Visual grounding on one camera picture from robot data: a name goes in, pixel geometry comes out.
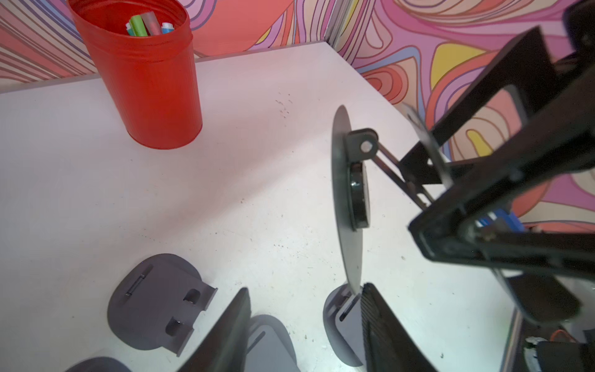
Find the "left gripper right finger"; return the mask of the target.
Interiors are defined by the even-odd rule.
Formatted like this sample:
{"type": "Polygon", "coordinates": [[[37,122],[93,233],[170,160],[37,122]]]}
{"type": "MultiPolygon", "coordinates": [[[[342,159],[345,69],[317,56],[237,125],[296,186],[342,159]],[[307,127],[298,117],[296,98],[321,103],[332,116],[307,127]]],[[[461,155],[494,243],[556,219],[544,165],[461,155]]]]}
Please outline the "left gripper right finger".
{"type": "Polygon", "coordinates": [[[436,372],[372,283],[364,285],[360,303],[368,371],[436,372]]]}

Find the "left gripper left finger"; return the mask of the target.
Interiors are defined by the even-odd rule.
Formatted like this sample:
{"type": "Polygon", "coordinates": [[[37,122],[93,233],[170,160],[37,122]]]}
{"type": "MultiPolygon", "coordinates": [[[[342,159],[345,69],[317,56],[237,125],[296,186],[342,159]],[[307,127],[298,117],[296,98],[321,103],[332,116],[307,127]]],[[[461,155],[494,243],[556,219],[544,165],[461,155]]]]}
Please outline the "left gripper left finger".
{"type": "Polygon", "coordinates": [[[241,288],[179,371],[244,371],[251,305],[241,288]]]}

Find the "dark grey phone stand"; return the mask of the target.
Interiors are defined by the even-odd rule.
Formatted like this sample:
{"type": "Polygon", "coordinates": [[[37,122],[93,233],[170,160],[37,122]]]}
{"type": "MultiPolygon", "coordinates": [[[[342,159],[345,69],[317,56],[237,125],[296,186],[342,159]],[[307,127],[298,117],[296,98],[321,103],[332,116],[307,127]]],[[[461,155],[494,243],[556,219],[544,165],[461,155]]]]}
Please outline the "dark grey phone stand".
{"type": "Polygon", "coordinates": [[[353,130],[347,108],[341,105],[333,119],[332,181],[336,227],[347,284],[361,293],[363,231],[370,227],[370,196],[365,162],[372,161],[421,210],[435,199],[413,168],[405,165],[379,140],[375,130],[353,130]]]}

